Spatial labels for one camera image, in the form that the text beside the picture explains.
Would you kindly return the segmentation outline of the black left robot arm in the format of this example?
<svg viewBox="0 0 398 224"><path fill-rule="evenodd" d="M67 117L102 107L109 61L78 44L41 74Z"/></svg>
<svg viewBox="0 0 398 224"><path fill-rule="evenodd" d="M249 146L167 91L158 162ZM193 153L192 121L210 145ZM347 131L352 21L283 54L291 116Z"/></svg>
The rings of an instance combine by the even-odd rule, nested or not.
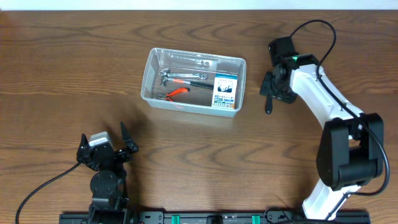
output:
<svg viewBox="0 0 398 224"><path fill-rule="evenodd" d="M83 134L76 153L76 160L95 171L90 182L92 192L88 223L134 223L134 214L126 208L127 171L124 164L132 160L139 148L129 134L125 124L121 134L125 146L115 150L109 134L104 131L89 139Z"/></svg>

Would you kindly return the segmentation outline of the black yellow screwdriver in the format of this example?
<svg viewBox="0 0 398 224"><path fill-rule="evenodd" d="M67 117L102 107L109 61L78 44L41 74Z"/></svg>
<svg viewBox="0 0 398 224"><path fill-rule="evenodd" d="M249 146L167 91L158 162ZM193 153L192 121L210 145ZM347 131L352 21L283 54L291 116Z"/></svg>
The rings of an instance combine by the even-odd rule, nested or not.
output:
<svg viewBox="0 0 398 224"><path fill-rule="evenodd" d="M267 100L265 104L265 112L266 114L271 114L273 110L273 104L272 104L273 97L271 95L267 95Z"/></svg>

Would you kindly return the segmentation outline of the blue white cardboard box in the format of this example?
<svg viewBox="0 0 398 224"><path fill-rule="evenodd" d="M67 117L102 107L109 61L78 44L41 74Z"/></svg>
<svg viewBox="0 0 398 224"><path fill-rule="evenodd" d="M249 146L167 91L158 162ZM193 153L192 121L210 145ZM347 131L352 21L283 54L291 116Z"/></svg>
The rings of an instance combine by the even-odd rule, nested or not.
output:
<svg viewBox="0 0 398 224"><path fill-rule="evenodd" d="M211 106L235 109L235 98L238 77L236 75L217 73L215 75Z"/></svg>

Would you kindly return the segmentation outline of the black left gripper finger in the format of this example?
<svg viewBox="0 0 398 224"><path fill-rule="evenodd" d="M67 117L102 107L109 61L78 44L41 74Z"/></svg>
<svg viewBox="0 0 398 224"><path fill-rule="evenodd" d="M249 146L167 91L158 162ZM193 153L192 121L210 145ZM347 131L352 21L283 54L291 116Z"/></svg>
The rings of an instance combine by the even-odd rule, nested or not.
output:
<svg viewBox="0 0 398 224"><path fill-rule="evenodd" d="M136 153L139 151L138 145L136 144L135 140L133 140L132 136L129 134L127 127L125 124L121 121L121 134L122 134L122 139L124 144L126 145L126 148L129 150L130 153Z"/></svg>
<svg viewBox="0 0 398 224"><path fill-rule="evenodd" d="M87 137L85 134L81 135L80 145L78 146L78 154L85 154L90 149Z"/></svg>

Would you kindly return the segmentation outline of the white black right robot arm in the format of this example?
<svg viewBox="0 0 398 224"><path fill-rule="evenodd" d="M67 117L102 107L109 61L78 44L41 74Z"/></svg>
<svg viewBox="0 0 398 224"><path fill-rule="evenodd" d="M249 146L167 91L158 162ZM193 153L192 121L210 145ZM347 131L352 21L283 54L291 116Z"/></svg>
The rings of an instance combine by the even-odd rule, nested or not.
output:
<svg viewBox="0 0 398 224"><path fill-rule="evenodd" d="M267 98L265 112L271 113L273 100L293 103L301 97L323 130L316 160L320 179L302 202L298 218L335 220L350 196L361 195L362 186L384 174L382 187L375 191L381 193L389 181L382 118L352 105L311 54L276 53L272 66L260 90Z"/></svg>

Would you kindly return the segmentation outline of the small black orange hammer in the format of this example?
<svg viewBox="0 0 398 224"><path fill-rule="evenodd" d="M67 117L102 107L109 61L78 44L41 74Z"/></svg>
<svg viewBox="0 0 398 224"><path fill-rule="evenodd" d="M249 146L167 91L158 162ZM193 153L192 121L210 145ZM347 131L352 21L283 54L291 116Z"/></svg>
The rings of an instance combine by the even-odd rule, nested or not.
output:
<svg viewBox="0 0 398 224"><path fill-rule="evenodd" d="M183 79L171 78L168 76L163 76L161 78L160 85L166 86L167 82L175 82L175 83L179 83L179 84L191 85L191 86L205 88L205 89L209 89L209 90L214 89L213 85L210 85L207 83L193 82L193 81L188 81L188 80L183 80Z"/></svg>

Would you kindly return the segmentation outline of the clear plastic container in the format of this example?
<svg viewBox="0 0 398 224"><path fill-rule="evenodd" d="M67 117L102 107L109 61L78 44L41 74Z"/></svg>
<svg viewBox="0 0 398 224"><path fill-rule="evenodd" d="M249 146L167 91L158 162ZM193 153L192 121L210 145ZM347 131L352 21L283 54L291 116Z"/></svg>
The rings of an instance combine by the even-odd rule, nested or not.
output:
<svg viewBox="0 0 398 224"><path fill-rule="evenodd" d="M141 97L154 108L233 118L242 108L243 58L153 48Z"/></svg>

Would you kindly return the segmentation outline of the silver ratchet wrench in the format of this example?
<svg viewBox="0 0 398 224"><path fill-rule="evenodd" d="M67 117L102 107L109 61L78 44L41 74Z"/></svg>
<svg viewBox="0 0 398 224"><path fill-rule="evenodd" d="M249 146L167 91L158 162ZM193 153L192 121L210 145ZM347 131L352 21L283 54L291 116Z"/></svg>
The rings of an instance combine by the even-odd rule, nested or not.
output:
<svg viewBox="0 0 398 224"><path fill-rule="evenodd" d="M168 68L161 70L160 75L191 80L206 80L208 78L208 74L205 73L172 73Z"/></svg>

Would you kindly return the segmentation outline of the red handled pliers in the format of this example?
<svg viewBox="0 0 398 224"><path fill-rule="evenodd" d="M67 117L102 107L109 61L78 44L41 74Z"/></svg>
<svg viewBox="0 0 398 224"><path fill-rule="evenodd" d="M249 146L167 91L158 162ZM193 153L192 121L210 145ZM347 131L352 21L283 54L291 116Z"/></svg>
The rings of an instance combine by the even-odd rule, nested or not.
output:
<svg viewBox="0 0 398 224"><path fill-rule="evenodd" d="M172 97L179 95L181 93L188 93L190 91L189 88L183 87L183 88L178 88L174 91L171 91L169 93L163 93L163 94L158 94L156 96L156 100L165 100L165 101L171 101L174 102Z"/></svg>

